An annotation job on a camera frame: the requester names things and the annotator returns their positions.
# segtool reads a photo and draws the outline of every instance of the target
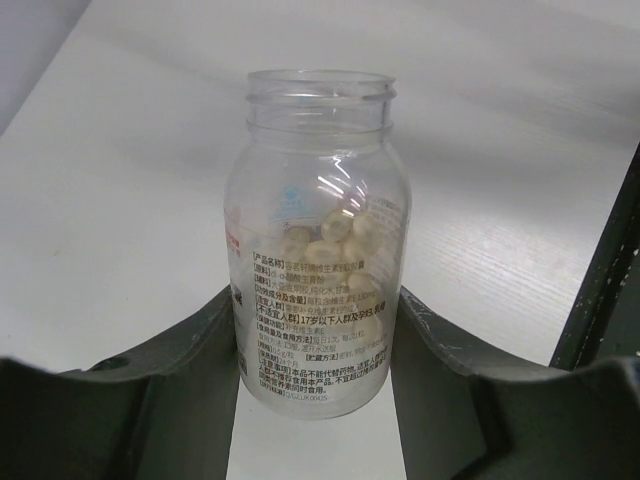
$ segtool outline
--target pale yellow capsule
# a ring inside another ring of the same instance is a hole
[[[369,345],[382,336],[383,325],[377,316],[373,316],[359,320],[354,330],[356,332],[362,331],[363,335],[358,337],[358,341],[363,345]]]
[[[369,254],[365,252],[362,245],[360,245],[353,235],[349,235],[345,238],[344,242],[342,242],[342,258],[344,258],[344,261],[347,263],[363,261],[365,262],[366,268],[366,261],[369,258]]]
[[[329,242],[339,242],[347,236],[353,223],[353,213],[337,209],[327,215],[320,227],[322,238]]]
[[[368,254],[373,255],[382,246],[384,239],[382,226],[368,213],[356,215],[352,229],[354,237]]]
[[[376,289],[369,275],[364,272],[352,272],[347,279],[347,286],[350,293],[372,292]]]
[[[333,288],[343,283],[347,279],[348,273],[347,272],[317,273],[315,275],[318,277],[318,280],[317,280],[318,285],[326,288]]]
[[[380,299],[380,292],[376,291],[373,295],[369,293],[368,295],[363,295],[361,300],[357,300],[355,302],[356,308],[358,311],[362,312],[369,309],[374,309],[376,305],[378,305],[382,300]]]
[[[309,245],[309,232],[304,228],[294,227],[284,234],[280,244],[280,256],[289,262],[299,262],[304,257]]]
[[[328,242],[327,240],[318,240],[307,245],[304,255],[309,263],[335,265],[340,263],[341,254],[340,244]]]

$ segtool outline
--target blue logo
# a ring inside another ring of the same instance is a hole
[[[287,200],[293,200],[298,196],[299,192],[297,187],[289,185],[288,187],[284,187],[282,193],[284,194],[284,198],[286,198]]]

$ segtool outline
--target bottle opening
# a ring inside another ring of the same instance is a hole
[[[343,70],[249,74],[249,124],[306,134],[372,132],[391,126],[394,79]]]

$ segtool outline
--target product label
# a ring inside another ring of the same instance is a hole
[[[386,376],[404,240],[402,212],[371,199],[318,219],[287,190],[263,233],[226,216],[240,370],[291,400],[340,400]]]

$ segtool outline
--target dark gray holder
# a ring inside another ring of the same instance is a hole
[[[403,290],[391,371],[407,478],[639,479],[638,248],[640,149],[549,368]],[[228,288],[89,371],[0,360],[0,479],[224,479],[236,362]]]

